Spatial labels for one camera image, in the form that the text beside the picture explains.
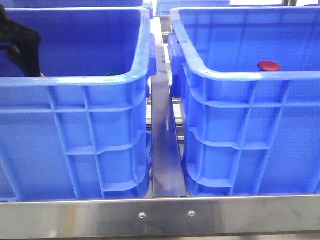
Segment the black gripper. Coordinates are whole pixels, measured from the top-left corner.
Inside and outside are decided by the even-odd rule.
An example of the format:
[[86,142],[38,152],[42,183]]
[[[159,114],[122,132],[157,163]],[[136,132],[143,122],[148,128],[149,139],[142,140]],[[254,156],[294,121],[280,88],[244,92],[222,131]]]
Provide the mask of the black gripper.
[[26,77],[41,77],[39,48],[42,39],[37,30],[21,25],[9,18],[0,6],[0,47],[7,51],[6,58],[15,64]]

